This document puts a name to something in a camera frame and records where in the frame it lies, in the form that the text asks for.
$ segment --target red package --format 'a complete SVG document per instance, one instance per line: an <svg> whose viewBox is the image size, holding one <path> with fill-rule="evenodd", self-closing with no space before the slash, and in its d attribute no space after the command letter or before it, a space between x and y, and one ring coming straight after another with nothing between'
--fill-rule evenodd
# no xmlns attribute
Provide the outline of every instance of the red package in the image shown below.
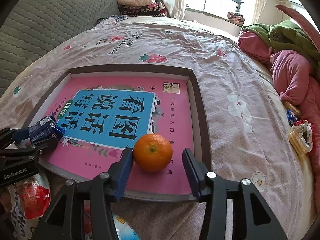
<svg viewBox="0 0 320 240"><path fill-rule="evenodd" d="M17 185L21 206L27 219L42 217L50 205L49 187L35 176Z"/></svg>
<svg viewBox="0 0 320 240"><path fill-rule="evenodd" d="M40 172L7 188L11 195L13 235L18 240L28 240L38 225L39 217L44 215L50 205L48 179Z"/></svg>

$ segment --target pink blanket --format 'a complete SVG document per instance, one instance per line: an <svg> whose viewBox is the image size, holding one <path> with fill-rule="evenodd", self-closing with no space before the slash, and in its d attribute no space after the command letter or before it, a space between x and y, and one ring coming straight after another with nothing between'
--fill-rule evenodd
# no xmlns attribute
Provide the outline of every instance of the pink blanket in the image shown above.
<svg viewBox="0 0 320 240"><path fill-rule="evenodd" d="M315 28L297 11L284 5L276 7L292 17L311 38L320 51L320 35ZM258 35L252 32L241 32L239 47L262 64L272 64L273 83L281 100L299 105L302 119L314 125L314 148L310 153L310 160L315 175L314 197L318 212L320 212L320 86L311 77L312 67L305 57L292 50L282 50L271 55L268 48Z"/></svg>
<svg viewBox="0 0 320 240"><path fill-rule="evenodd" d="M300 105L301 118L314 125L314 148L310 160L315 175L314 197L320 211L320 86L310 75L308 60L292 50L282 50L271 56L274 87L282 100Z"/></svg>

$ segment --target tangerine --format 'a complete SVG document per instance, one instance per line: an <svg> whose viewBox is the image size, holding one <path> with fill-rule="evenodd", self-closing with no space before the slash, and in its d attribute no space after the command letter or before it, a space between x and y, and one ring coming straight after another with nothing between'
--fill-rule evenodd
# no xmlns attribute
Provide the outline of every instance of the tangerine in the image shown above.
<svg viewBox="0 0 320 240"><path fill-rule="evenodd" d="M164 169L170 162L172 153L169 141L155 133L141 136L133 147L135 162L147 172L158 172Z"/></svg>

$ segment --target pink pillow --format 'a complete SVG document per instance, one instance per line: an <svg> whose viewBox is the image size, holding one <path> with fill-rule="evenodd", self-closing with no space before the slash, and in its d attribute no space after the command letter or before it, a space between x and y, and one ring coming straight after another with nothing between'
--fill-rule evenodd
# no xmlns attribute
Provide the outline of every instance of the pink pillow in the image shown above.
<svg viewBox="0 0 320 240"><path fill-rule="evenodd" d="M238 45L244 53L258 60L270 70L272 66L270 62L272 48L269 48L257 34L250 31L241 31Z"/></svg>

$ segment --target pink floral bedsheet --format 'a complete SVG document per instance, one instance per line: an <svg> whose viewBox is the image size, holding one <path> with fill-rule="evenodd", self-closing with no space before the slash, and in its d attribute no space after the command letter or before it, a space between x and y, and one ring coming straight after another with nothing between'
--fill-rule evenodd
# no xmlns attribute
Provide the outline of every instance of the pink floral bedsheet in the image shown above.
<svg viewBox="0 0 320 240"><path fill-rule="evenodd" d="M256 63L222 35L180 20L145 19L106 20L30 65L0 99L0 128L21 127L68 68L117 63L192 68L209 122L213 170L225 179L252 179L294 239L301 221L301 168L287 139L287 124L266 92ZM53 191L60 182L53 180ZM112 208L141 239L194 240L205 203L122 200ZM232 221L230 213L227 219ZM228 227L227 239L231 231Z"/></svg>

